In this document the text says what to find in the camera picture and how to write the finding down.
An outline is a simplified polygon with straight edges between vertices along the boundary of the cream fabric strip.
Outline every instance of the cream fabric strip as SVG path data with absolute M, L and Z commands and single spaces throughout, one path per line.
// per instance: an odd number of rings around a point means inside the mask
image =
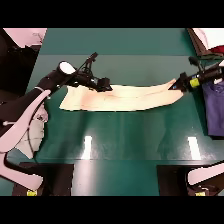
M 84 86 L 68 86 L 60 105 L 64 110 L 136 111 L 168 105 L 183 96 L 180 90 L 168 90 L 176 80 L 151 87 L 112 85 L 113 91 L 97 93 Z

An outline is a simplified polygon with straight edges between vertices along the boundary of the blue cloth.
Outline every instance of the blue cloth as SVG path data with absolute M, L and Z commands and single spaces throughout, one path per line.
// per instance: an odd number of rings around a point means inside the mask
M 206 106 L 208 135 L 224 136 L 224 82 L 202 85 Z

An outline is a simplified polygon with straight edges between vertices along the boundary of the table surface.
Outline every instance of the table surface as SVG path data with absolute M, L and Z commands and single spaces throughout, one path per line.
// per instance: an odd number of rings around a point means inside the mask
M 117 85 L 158 85 L 181 72 L 196 71 L 188 62 L 195 52 L 184 28 L 49 28 L 28 91 L 60 61 L 79 67 L 95 51 L 99 56 L 94 75 Z M 74 195 L 158 195 L 157 164 L 203 164 L 224 158 L 224 142 L 207 136 L 198 90 L 173 105 L 136 112 L 60 110 L 66 92 L 63 87 L 46 103 L 50 119 L 37 159 L 75 163 Z M 85 136 L 92 136 L 91 160 L 81 159 Z M 192 161 L 188 137 L 197 138 L 201 161 Z M 8 158 L 28 161 L 18 150 L 10 151 Z M 0 183 L 0 195 L 10 195 L 12 184 Z

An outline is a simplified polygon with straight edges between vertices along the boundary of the red cloth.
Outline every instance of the red cloth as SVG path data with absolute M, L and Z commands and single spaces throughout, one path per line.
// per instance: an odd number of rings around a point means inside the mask
M 224 46 L 218 46 L 210 49 L 213 53 L 224 53 Z

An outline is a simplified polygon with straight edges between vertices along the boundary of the yellow label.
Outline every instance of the yellow label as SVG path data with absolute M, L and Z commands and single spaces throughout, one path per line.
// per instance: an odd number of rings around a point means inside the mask
M 191 80 L 190 80 L 190 84 L 191 84 L 191 86 L 192 86 L 193 88 L 195 88 L 195 87 L 197 87 L 197 86 L 200 86 L 200 83 L 199 83 L 199 81 L 198 81 L 197 78 L 196 78 L 196 79 L 191 79 Z
M 205 196 L 205 192 L 198 192 L 198 193 L 195 193 L 196 196 Z
M 27 191 L 27 196 L 37 196 L 37 191 Z

